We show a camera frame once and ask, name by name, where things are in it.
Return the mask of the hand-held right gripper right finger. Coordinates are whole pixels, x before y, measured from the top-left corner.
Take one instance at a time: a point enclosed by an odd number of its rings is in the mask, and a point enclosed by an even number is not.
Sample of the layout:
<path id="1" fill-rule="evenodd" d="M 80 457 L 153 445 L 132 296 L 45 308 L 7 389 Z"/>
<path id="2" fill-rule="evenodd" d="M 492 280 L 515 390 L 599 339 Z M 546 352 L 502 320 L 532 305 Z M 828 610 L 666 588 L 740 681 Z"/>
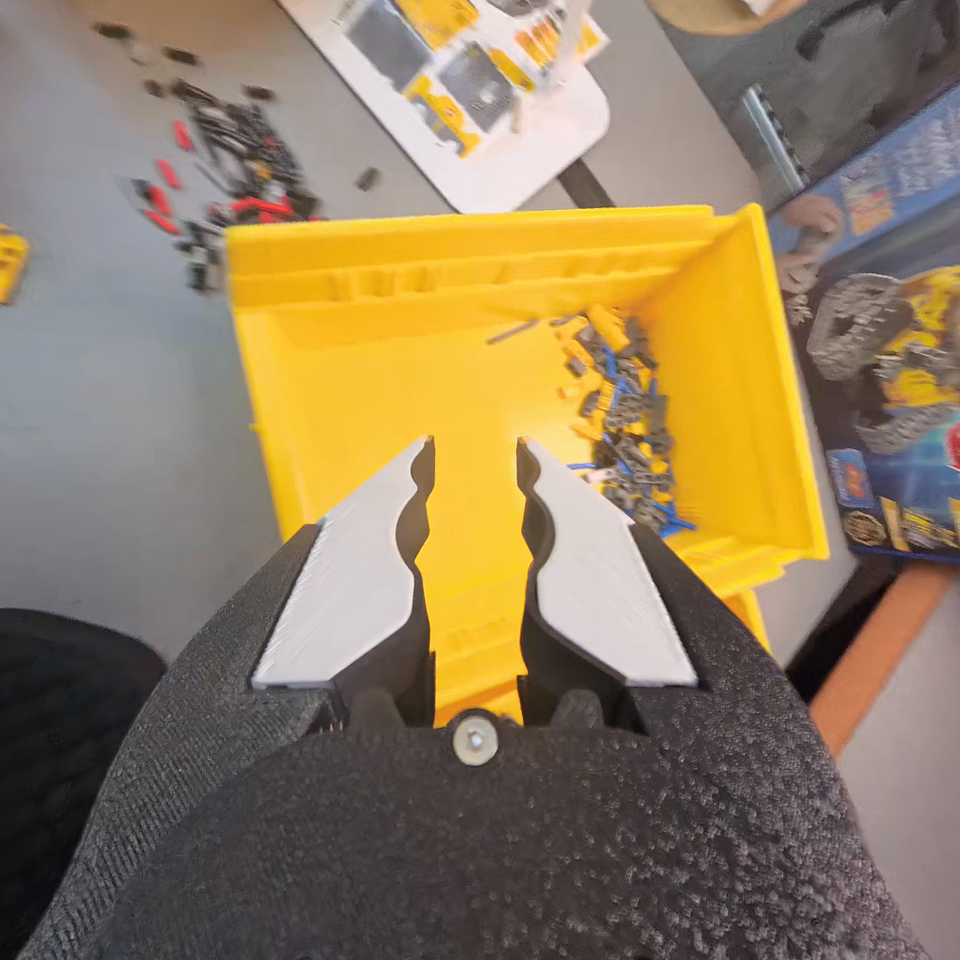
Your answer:
<path id="1" fill-rule="evenodd" d="M 636 524 L 530 437 L 516 448 L 531 554 L 521 652 L 555 690 L 695 688 L 698 678 L 635 538 Z"/>

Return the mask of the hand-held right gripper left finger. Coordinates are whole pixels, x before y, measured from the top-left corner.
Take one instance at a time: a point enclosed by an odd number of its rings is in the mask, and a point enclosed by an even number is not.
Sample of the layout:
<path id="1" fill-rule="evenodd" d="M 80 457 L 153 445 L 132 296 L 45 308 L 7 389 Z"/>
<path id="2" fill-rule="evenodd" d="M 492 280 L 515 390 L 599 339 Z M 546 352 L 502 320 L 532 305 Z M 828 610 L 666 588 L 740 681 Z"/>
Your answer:
<path id="1" fill-rule="evenodd" d="M 321 519 L 254 689 L 414 688 L 430 654 L 417 560 L 435 466 L 434 438 L 417 438 Z"/>

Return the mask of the yellow storage bin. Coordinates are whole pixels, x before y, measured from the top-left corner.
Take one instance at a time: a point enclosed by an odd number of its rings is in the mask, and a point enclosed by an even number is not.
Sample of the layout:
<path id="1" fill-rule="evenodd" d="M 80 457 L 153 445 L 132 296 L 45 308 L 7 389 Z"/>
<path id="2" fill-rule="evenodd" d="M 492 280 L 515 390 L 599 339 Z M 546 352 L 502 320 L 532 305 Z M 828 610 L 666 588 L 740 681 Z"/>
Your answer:
<path id="1" fill-rule="evenodd" d="M 767 222 L 750 203 L 241 226 L 228 295 L 279 532 L 318 522 L 416 438 L 434 438 L 417 558 L 440 726 L 521 718 L 531 555 L 522 437 L 565 464 L 590 447 L 554 336 L 592 306 L 639 319 L 669 397 L 680 516 L 668 545 L 721 598 L 831 556 Z"/>
<path id="2" fill-rule="evenodd" d="M 762 608 L 756 592 L 753 589 L 746 589 L 737 593 L 729 593 L 721 597 L 721 601 L 744 624 L 759 645 L 773 656 Z"/>

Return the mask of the heap of lego parts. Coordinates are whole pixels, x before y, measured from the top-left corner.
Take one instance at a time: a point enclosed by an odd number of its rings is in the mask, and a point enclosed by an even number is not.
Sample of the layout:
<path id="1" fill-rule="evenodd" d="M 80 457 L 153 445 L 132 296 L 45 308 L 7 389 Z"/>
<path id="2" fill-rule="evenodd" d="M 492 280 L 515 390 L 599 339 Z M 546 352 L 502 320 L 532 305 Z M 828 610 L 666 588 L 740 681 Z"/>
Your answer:
<path id="1" fill-rule="evenodd" d="M 570 430 L 589 446 L 588 459 L 570 462 L 570 472 L 663 540 L 697 532 L 678 507 L 669 396 L 661 390 L 659 363 L 639 318 L 594 305 L 530 318 L 488 336 L 485 345 L 499 346 L 538 328 L 557 341 L 565 372 L 558 396 L 573 406 Z"/>

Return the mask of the yellow lego subassembly blue pins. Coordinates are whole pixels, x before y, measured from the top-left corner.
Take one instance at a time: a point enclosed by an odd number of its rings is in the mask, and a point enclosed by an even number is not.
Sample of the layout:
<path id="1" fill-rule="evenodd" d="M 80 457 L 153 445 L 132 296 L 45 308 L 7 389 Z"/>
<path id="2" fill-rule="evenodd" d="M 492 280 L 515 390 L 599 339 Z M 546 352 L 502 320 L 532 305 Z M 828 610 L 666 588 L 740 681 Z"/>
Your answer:
<path id="1" fill-rule="evenodd" d="M 12 304 L 26 274 L 31 253 L 27 239 L 1 223 L 1 306 Z"/>

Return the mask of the pile of small lego pieces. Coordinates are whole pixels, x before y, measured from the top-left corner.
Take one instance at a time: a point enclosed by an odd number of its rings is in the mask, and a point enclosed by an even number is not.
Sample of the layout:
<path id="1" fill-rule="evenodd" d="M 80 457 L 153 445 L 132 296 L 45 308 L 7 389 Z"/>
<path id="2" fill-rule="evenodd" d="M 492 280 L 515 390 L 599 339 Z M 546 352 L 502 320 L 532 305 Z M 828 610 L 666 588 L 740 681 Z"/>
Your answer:
<path id="1" fill-rule="evenodd" d="M 136 212 L 170 241 L 184 287 L 225 293 L 226 235 L 241 227 L 327 222 L 325 197 L 271 115 L 277 91 L 244 82 L 236 97 L 201 86 L 203 57 L 184 47 L 152 47 L 129 24 L 96 14 L 91 30 L 114 45 L 150 101 L 180 162 L 163 155 L 152 174 L 121 178 Z"/>

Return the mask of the black office chair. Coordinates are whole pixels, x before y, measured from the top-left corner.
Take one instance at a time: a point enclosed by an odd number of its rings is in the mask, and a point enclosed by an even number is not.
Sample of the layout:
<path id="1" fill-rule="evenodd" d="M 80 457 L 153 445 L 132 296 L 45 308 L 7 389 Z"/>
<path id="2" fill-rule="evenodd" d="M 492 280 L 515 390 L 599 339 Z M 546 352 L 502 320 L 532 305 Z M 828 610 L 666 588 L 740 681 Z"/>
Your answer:
<path id="1" fill-rule="evenodd" d="M 1 953 L 59 888 L 119 746 L 166 672 L 125 633 L 1 610 Z"/>

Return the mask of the blue printed toy box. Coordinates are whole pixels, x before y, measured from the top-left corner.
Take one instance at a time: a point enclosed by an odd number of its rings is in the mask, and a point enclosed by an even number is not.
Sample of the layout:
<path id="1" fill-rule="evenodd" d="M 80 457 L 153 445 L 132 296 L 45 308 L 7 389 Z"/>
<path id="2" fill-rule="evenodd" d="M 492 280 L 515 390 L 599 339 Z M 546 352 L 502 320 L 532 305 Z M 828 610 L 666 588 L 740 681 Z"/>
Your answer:
<path id="1" fill-rule="evenodd" d="M 848 546 L 958 564 L 958 84 L 767 224 Z"/>

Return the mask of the white rounded instruction card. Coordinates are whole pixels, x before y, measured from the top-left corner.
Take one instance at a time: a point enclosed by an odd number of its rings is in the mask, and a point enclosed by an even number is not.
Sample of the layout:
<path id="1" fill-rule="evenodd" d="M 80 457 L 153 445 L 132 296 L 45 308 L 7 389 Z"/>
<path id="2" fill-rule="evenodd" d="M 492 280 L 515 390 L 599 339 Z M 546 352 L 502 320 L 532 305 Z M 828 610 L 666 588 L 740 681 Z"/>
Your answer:
<path id="1" fill-rule="evenodd" d="M 462 214 L 519 210 L 605 137 L 590 1 L 279 1 Z"/>

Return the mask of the pale document stand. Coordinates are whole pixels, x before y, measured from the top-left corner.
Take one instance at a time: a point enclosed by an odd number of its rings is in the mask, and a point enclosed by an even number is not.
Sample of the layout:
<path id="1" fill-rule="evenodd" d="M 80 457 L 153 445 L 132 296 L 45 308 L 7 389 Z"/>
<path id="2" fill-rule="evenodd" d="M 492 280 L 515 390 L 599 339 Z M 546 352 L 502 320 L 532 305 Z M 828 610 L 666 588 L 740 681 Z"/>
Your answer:
<path id="1" fill-rule="evenodd" d="M 739 38 L 790 17 L 807 1 L 648 1 L 669 26 L 697 37 Z"/>

